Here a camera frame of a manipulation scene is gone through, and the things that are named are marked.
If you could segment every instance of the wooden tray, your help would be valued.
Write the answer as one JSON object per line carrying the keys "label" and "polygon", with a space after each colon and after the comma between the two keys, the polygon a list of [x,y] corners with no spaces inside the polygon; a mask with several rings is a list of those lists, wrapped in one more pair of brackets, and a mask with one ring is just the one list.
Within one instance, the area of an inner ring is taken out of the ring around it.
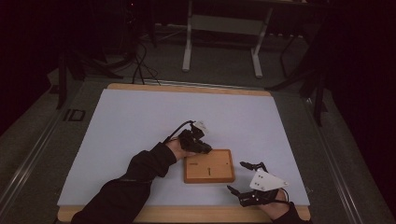
{"label": "wooden tray", "polygon": [[184,159],[184,183],[231,183],[235,181],[230,149],[213,149]]}

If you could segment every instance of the black long sleeve shirt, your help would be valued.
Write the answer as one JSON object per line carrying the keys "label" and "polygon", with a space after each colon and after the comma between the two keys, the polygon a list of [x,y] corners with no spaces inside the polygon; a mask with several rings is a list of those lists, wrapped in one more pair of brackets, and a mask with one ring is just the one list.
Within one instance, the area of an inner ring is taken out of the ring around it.
{"label": "black long sleeve shirt", "polygon": [[[149,198],[151,182],[164,177],[170,165],[177,162],[165,144],[157,144],[151,151],[135,155],[122,177],[104,184],[92,200],[78,213],[72,224],[131,224]],[[294,204],[287,214],[274,220],[277,224],[310,223],[301,221]]]}

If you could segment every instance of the human hand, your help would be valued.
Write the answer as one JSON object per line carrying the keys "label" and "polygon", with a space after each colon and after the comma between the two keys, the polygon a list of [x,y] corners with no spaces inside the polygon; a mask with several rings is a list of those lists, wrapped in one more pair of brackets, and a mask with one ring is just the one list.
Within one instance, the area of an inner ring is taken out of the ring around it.
{"label": "human hand", "polygon": [[178,138],[172,139],[169,142],[166,143],[166,145],[172,150],[172,152],[175,154],[176,160],[179,161],[180,159],[183,159],[185,157],[190,157],[195,155],[195,152],[189,152],[181,148],[180,141]]}
{"label": "human hand", "polygon": [[[286,201],[286,195],[283,189],[280,189],[277,192],[276,200]],[[289,211],[289,205],[286,203],[268,203],[260,204],[258,206],[272,220],[282,217]]]}

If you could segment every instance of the dark background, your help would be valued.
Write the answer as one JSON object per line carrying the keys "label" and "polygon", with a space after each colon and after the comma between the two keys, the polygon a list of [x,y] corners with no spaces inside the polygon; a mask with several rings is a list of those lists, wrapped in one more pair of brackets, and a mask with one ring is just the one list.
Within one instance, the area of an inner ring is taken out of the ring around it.
{"label": "dark background", "polygon": [[[76,41],[92,57],[103,53],[101,46],[117,48],[114,43],[122,32],[110,20],[120,21],[122,2],[93,2],[2,1],[0,134],[50,88],[46,74],[58,66],[62,37]],[[318,36],[310,52],[315,56],[334,46],[339,50],[326,86],[395,216],[396,6],[392,1],[368,0],[336,5],[343,9],[325,21],[328,32]],[[99,17],[93,16],[92,8]],[[156,22],[185,24],[186,16],[187,1],[156,1]],[[290,16],[275,15],[270,25],[276,30],[282,20]]]}

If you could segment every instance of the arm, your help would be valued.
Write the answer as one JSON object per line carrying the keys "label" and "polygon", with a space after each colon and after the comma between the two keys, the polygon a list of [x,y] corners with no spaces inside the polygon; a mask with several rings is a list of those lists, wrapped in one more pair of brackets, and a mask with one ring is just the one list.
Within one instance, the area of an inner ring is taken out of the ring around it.
{"label": "arm", "polygon": [[152,180],[164,177],[170,165],[190,155],[181,149],[178,140],[141,151],[131,159],[122,177],[104,184],[83,210],[73,216],[72,224],[132,223],[149,198]]}
{"label": "arm", "polygon": [[[279,190],[276,199],[286,201],[286,195],[283,190]],[[259,208],[265,212],[275,224],[312,224],[312,221],[301,220],[298,216],[294,203],[268,203],[265,205],[258,205]]]}

